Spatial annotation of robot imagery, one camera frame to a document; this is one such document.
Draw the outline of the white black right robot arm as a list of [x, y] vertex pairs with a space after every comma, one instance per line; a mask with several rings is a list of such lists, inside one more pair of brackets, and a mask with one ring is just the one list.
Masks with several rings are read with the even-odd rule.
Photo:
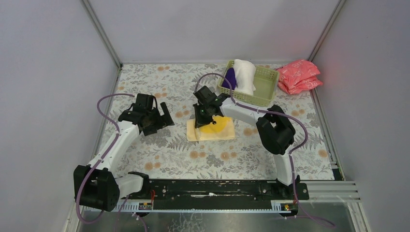
[[294, 182], [288, 148], [294, 143], [295, 129], [283, 110], [273, 105], [258, 109], [250, 104], [236, 101], [228, 94], [216, 95], [207, 86], [194, 92], [197, 103], [194, 127], [202, 131], [208, 125], [218, 125], [217, 117], [230, 117], [257, 128], [264, 148], [273, 154], [277, 169], [277, 181], [289, 186]]

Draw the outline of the purple microfibre towel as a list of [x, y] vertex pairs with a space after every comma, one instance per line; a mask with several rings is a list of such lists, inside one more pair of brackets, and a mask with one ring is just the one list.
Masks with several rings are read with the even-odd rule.
[[236, 85], [237, 85], [237, 82], [236, 82], [234, 68], [229, 68], [226, 71], [225, 78], [221, 84], [221, 87], [230, 88], [232, 90], [235, 90]]

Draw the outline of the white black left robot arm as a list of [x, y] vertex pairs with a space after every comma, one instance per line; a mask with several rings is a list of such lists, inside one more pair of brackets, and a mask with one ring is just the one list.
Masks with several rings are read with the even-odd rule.
[[110, 120], [115, 131], [102, 150], [87, 164], [73, 173], [76, 206], [112, 211], [118, 201], [129, 195], [148, 196], [152, 193], [147, 174], [133, 171], [124, 175], [117, 167], [131, 144], [140, 136], [149, 136], [174, 122], [165, 102], [156, 97], [137, 94], [136, 100], [117, 120]]

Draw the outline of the yellow duck towel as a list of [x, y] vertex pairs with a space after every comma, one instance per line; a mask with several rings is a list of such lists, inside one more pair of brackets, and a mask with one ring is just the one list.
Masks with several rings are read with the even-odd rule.
[[234, 123], [231, 117], [214, 116], [216, 124], [208, 124], [200, 128], [195, 128], [194, 119], [187, 121], [187, 140], [211, 141], [211, 140], [230, 140], [235, 138]]

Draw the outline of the white towel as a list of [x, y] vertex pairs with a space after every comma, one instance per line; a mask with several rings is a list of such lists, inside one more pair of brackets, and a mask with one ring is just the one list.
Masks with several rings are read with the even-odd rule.
[[253, 96], [256, 90], [253, 84], [255, 65], [246, 60], [235, 59], [233, 69], [236, 79], [235, 91]]

